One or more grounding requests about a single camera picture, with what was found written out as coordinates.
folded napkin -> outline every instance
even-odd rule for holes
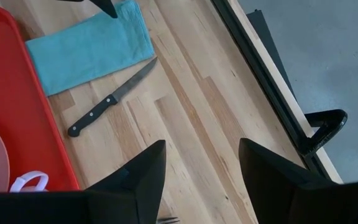
[[[118,19],[101,12],[70,28],[26,42],[47,96],[153,56],[137,3],[128,0],[115,7]]]

red tray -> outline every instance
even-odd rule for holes
[[[14,18],[0,8],[0,136],[16,177],[49,175],[48,190],[78,190],[73,169]]]

wooden countertop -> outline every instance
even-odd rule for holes
[[[160,215],[181,223],[256,223],[238,161],[250,138],[302,166],[254,75],[209,0],[138,0],[159,59],[153,72],[97,122],[69,138],[67,127],[147,62],[49,98],[81,187],[114,172],[158,139],[167,141]],[[232,7],[307,134],[312,130],[236,0]],[[0,0],[30,38],[99,11],[90,2]],[[319,157],[340,178],[324,150]]]

white object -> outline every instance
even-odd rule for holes
[[[40,177],[40,180],[37,186],[24,187],[26,183],[30,180]],[[46,173],[41,171],[31,171],[24,174],[21,177],[18,177],[15,182],[12,184],[12,187],[9,192],[43,192],[47,191],[45,188],[47,186],[49,177]]]

knife handle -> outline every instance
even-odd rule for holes
[[[110,106],[116,105],[118,101],[112,95],[108,95],[98,103],[92,110],[87,112],[82,118],[68,128],[67,134],[70,137],[78,137],[82,129],[96,121]]]

